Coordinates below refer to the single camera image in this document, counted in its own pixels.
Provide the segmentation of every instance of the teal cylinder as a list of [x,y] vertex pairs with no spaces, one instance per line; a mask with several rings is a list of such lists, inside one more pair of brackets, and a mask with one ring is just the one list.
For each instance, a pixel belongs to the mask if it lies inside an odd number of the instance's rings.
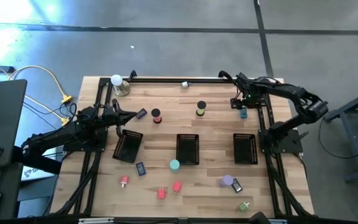
[[169,163],[169,167],[171,168],[172,172],[178,172],[180,168],[180,163],[176,159],[172,159]]

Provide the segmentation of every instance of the yellow cable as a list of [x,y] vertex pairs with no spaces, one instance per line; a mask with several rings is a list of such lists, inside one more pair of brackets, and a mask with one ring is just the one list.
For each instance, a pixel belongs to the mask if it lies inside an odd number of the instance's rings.
[[46,72],[47,72],[49,75],[51,75],[51,76],[53,77],[53,79],[55,80],[55,83],[56,83],[57,87],[59,88],[60,93],[62,93],[63,97],[66,96],[66,94],[63,92],[63,90],[62,90],[62,88],[61,88],[61,86],[60,86],[58,80],[56,79],[56,76],[55,76],[50,70],[47,70],[46,68],[41,67],[41,66],[38,66],[38,65],[29,65],[29,66],[26,66],[26,67],[19,68],[19,69],[16,70],[14,73],[12,73],[12,74],[9,76],[9,78],[11,78],[12,80],[14,80],[14,79],[16,78],[15,76],[17,76],[17,74],[18,74],[20,71],[22,71],[22,70],[24,70],[24,69],[27,69],[27,68],[40,68],[40,69],[46,71]]
[[[2,71],[3,73],[5,73],[5,75],[8,76],[8,80],[13,80],[12,76],[13,76],[14,74],[17,74],[18,71],[21,71],[21,70],[23,70],[23,69],[25,69],[25,68],[29,68],[29,67],[39,67],[39,68],[41,68],[41,69],[47,71],[48,73],[50,73],[50,74],[53,76],[53,78],[55,79],[56,83],[58,84],[55,75],[54,75],[52,72],[48,71],[46,68],[42,68],[42,67],[40,67],[40,66],[35,66],[35,65],[26,66],[26,67],[23,67],[23,68],[20,68],[20,69],[16,70],[16,71],[15,71],[14,73],[12,73],[11,75],[8,75],[1,67],[0,67],[0,71]],[[61,91],[61,93],[63,94],[63,97],[64,97],[65,94],[63,93],[63,90],[60,88],[60,85],[59,85],[59,84],[58,84],[58,87],[59,87],[59,90]],[[57,116],[58,118],[60,118],[63,123],[65,123],[65,122],[67,121],[67,118],[62,118],[61,116],[59,116],[58,114],[56,114],[55,112],[53,112],[51,109],[47,108],[45,105],[43,105],[43,104],[39,103],[38,101],[36,101],[35,99],[33,99],[33,98],[31,98],[31,97],[29,97],[29,96],[27,96],[27,95],[25,95],[25,97],[26,97],[27,99],[33,101],[34,103],[36,103],[36,104],[42,106],[42,107],[45,108],[47,111],[52,112],[55,116]]]

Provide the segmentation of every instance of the small cube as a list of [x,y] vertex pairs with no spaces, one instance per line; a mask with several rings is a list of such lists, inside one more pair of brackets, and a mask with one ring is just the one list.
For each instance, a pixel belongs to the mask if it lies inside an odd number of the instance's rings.
[[181,189],[181,182],[179,181],[176,181],[174,184],[173,184],[173,191],[175,193],[179,192]]
[[157,190],[157,198],[165,199],[165,190],[163,188]]
[[243,108],[243,109],[240,110],[240,117],[241,117],[241,119],[247,119],[248,118],[247,108]]

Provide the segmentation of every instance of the green block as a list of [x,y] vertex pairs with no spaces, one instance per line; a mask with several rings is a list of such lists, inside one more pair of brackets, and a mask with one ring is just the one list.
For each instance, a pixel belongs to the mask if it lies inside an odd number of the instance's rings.
[[239,205],[239,208],[240,208],[240,211],[242,211],[242,212],[245,212],[246,210],[248,210],[248,208],[249,208],[249,203],[242,203],[242,204],[240,204]]

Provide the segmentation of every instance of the white ball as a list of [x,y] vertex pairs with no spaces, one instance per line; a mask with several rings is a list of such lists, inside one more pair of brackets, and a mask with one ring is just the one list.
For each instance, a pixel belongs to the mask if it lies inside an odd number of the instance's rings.
[[122,77],[120,75],[113,75],[111,77],[111,83],[115,86],[119,86],[122,84]]

